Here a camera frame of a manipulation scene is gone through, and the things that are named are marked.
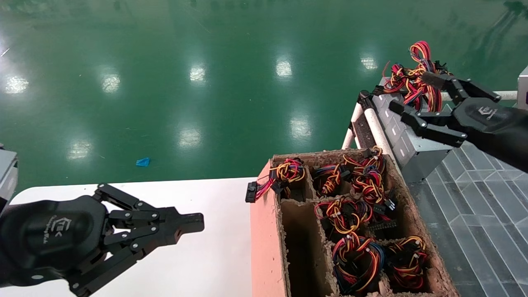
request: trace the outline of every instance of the white pipe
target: white pipe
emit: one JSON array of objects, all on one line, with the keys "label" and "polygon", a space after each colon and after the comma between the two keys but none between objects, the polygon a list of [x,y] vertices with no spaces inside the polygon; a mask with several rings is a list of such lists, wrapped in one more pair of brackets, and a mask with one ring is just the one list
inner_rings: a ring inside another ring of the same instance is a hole
[{"label": "white pipe", "polygon": [[[501,96],[501,100],[515,100],[517,101],[517,91],[494,91]],[[442,92],[442,101],[453,101],[448,93]]]},{"label": "white pipe", "polygon": [[376,142],[376,145],[381,147],[384,154],[387,154],[392,158],[394,167],[396,167],[398,173],[401,175],[400,167],[398,166],[398,163],[396,162],[396,158],[394,157],[394,154],[392,153],[391,146],[389,145],[389,142],[387,141],[387,138],[385,137],[385,132],[383,131],[383,128],[380,125],[380,121],[378,120],[378,116],[376,115],[374,108],[369,108],[365,110],[365,117],[366,117],[366,122],[369,124],[370,132],[372,133],[372,136],[374,137],[374,141]]},{"label": "white pipe", "polygon": [[[350,119],[350,122],[353,123],[357,121],[357,119],[363,114],[363,109],[361,108],[361,105],[356,103],[356,106],[354,107],[354,112],[352,113],[352,118]],[[352,125],[346,130],[345,140],[343,141],[343,145],[341,146],[341,150],[346,150],[350,148],[350,145],[352,144],[352,141],[354,140],[354,131],[353,131]]]},{"label": "white pipe", "polygon": [[358,149],[362,149],[361,144],[360,144],[360,140],[357,139],[357,136],[354,137],[354,142],[356,143],[356,147],[357,147]]}]

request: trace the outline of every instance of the pink box side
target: pink box side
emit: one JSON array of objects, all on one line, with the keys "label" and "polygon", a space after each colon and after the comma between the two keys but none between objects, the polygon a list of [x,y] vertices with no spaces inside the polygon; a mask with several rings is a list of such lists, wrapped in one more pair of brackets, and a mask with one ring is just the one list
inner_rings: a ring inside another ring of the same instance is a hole
[{"label": "pink box side", "polygon": [[[270,162],[259,174],[259,184],[268,181]],[[281,241],[277,226],[279,209],[275,193],[270,190],[250,207],[251,279],[253,297],[285,297],[286,280],[282,262]]]}]

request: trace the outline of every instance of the green epoxy floor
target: green epoxy floor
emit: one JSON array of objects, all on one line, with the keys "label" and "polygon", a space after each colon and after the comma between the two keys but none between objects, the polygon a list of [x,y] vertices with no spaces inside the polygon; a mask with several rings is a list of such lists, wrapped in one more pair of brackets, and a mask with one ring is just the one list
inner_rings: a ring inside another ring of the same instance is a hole
[{"label": "green epoxy floor", "polygon": [[414,67],[422,39],[453,73],[516,89],[528,21],[515,5],[415,6],[3,1],[0,142],[20,154],[18,191],[255,176],[274,153],[337,149],[358,91],[388,60]]}]

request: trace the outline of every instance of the gray tiled floor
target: gray tiled floor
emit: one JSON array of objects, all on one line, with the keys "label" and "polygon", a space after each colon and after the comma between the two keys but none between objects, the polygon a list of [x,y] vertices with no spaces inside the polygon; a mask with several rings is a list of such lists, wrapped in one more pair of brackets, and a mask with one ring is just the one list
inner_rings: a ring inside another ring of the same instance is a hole
[{"label": "gray tiled floor", "polygon": [[528,175],[471,144],[409,184],[462,297],[528,297]]}]

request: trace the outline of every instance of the cardboard box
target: cardboard box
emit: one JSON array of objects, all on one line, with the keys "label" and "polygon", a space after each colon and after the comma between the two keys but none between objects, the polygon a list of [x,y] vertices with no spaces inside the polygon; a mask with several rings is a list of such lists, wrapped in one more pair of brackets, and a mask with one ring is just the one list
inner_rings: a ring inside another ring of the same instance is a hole
[{"label": "cardboard box", "polygon": [[[305,167],[343,163],[343,154],[355,160],[363,159],[364,150],[339,150],[319,153],[275,155],[259,175],[259,183],[267,181],[270,166],[286,158],[298,157]],[[431,240],[418,208],[394,163],[384,155],[386,172],[385,188],[394,188],[398,206],[398,227],[385,234],[381,245],[412,235],[420,236],[426,244],[426,286],[421,293],[395,293],[389,278],[382,272],[378,289],[368,296],[459,296],[438,250]],[[292,190],[292,196],[303,195],[305,202],[279,198],[273,191],[251,205],[251,271],[253,297],[309,297],[341,296],[337,279],[333,275],[332,247],[326,240],[314,206],[321,201],[315,194],[312,176],[307,172],[304,185]],[[341,194],[352,198],[360,194],[350,193],[350,187],[342,188]],[[375,234],[366,231],[366,236]]]}]

